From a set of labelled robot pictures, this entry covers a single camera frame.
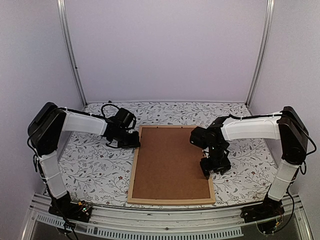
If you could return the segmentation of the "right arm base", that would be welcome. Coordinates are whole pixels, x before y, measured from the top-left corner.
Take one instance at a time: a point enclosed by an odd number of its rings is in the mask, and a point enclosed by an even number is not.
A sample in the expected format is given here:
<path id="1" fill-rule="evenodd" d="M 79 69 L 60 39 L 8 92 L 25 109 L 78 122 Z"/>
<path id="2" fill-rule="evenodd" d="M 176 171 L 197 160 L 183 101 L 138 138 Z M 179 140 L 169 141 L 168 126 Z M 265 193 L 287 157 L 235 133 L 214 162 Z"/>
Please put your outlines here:
<path id="1" fill-rule="evenodd" d="M 260 204 L 245 206 L 241 209 L 240 217 L 245 223 L 261 221 L 257 224 L 258 230 L 265 235 L 273 234 L 284 218 L 282 201 L 265 198 Z"/>

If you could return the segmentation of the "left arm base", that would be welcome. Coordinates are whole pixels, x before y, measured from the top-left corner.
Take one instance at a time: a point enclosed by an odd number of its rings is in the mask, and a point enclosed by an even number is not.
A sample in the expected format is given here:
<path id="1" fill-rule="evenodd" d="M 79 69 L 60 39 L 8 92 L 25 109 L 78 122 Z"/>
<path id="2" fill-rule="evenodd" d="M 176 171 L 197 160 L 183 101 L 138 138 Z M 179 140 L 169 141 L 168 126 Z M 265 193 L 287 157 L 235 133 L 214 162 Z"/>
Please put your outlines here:
<path id="1" fill-rule="evenodd" d="M 92 205 L 83 201 L 77 203 L 70 200 L 58 199 L 51 201 L 51 206 L 48 212 L 52 215 L 66 218 L 68 220 L 75 220 L 79 222 L 88 223 L 92 214 Z"/>

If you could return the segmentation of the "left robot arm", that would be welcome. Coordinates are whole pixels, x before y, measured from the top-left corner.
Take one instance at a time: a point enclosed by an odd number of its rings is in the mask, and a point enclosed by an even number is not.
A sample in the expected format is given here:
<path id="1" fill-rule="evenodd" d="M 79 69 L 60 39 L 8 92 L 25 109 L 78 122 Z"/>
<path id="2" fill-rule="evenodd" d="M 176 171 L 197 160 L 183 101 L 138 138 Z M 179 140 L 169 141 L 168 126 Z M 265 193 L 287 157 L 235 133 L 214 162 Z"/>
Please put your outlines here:
<path id="1" fill-rule="evenodd" d="M 74 213 L 74 205 L 63 182 L 58 165 L 58 143 L 62 132 L 79 132 L 102 136 L 109 142 L 116 141 L 118 149 L 140 147 L 139 132 L 135 131 L 136 117 L 124 108 L 114 116 L 96 115 L 47 102 L 27 128 L 27 145 L 34 151 L 35 164 L 55 209 L 63 216 Z"/>

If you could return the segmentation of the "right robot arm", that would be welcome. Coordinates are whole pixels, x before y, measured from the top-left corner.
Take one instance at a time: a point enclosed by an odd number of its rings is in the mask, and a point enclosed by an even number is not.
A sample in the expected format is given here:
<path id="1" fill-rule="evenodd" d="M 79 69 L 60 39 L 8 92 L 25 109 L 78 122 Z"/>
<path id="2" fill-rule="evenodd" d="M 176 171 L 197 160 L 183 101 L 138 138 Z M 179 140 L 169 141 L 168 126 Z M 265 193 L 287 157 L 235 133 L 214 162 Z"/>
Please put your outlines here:
<path id="1" fill-rule="evenodd" d="M 264 115 L 220 116 L 207 128 L 194 128 L 189 138 L 192 145 L 205 152 L 200 167 L 206 178 L 210 177 L 211 172 L 223 175 L 231 169 L 228 147 L 231 141 L 239 139 L 272 139 L 281 142 L 280 165 L 264 198 L 265 202 L 258 208 L 262 218 L 269 218 L 278 210 L 278 203 L 294 181 L 299 167 L 310 155 L 308 143 L 313 140 L 291 106 Z"/>

